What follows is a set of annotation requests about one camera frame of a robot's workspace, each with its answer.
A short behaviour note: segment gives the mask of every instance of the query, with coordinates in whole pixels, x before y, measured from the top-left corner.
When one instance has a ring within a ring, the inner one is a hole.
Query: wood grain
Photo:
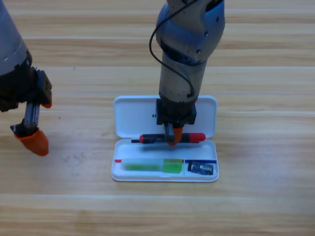
[[[54,104],[40,112],[44,158],[9,129],[25,104],[1,114],[0,235],[315,235],[314,0],[226,0],[201,92],[219,103],[211,184],[111,178],[112,104],[157,94],[148,39],[165,0],[4,2]]]

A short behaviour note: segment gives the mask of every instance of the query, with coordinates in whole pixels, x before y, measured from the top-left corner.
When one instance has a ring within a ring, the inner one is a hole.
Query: red pen
[[[204,133],[183,133],[180,143],[199,143],[206,140]],[[139,140],[131,140],[132,143],[153,144],[165,143],[164,134],[143,134]]]

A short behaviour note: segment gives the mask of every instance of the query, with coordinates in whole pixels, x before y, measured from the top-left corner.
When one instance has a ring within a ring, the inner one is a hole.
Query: white plastic case
[[[142,134],[164,133],[163,125],[157,125],[156,100],[159,96],[120,96],[114,101],[116,133],[121,138],[115,146],[112,163],[112,177],[117,181],[178,181],[213,182],[219,178],[216,145],[211,140],[198,144],[179,143],[174,147],[167,143],[139,144]],[[197,117],[194,125],[185,125],[184,133],[204,133],[207,138],[214,136],[217,121],[217,101],[211,96],[199,96],[196,102]],[[179,174],[126,171],[117,160],[125,158],[182,159]],[[188,171],[188,162],[201,160],[214,166],[213,175],[201,175]]]

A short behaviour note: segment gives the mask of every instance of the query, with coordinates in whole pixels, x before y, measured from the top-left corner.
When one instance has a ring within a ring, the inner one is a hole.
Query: green highlighter
[[[126,171],[159,171],[177,174],[182,171],[181,159],[126,158],[122,160],[122,165]]]

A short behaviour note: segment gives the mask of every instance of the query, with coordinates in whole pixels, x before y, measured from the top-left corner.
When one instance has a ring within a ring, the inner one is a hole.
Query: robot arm
[[[155,32],[163,50],[159,61],[163,66],[157,124],[164,124],[170,145],[180,141],[185,124],[194,124],[194,104],[207,59],[224,26],[224,0],[167,0],[158,16]]]
[[[0,111],[27,102],[25,118],[11,129],[27,149],[41,156],[48,153],[48,140],[37,127],[39,107],[51,107],[51,88],[45,72],[32,67],[32,56],[0,0]]]

